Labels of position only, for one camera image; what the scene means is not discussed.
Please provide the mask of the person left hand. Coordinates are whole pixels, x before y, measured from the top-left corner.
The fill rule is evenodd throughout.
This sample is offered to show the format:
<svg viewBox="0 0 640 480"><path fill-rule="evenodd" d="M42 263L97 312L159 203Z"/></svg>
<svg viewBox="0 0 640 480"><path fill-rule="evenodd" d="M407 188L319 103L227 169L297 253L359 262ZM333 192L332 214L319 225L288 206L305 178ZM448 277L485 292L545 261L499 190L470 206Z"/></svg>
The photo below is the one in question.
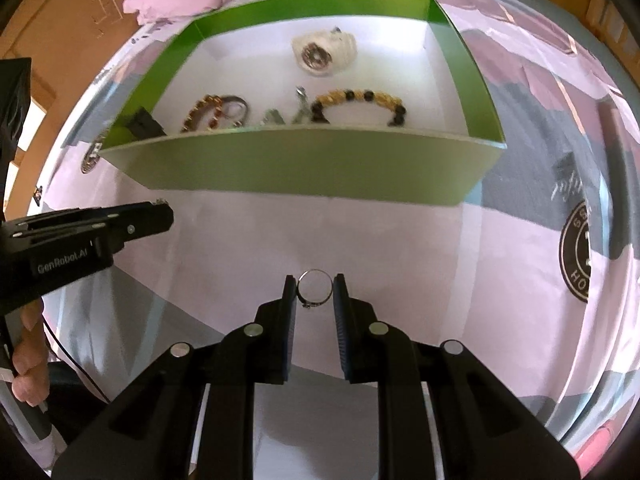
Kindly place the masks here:
<svg viewBox="0 0 640 480"><path fill-rule="evenodd" d="M12 392L17 400L30 406L44 402L50 391L49 349L43 321L41 298L21 308L21 339L12 358L16 369Z"/></svg>

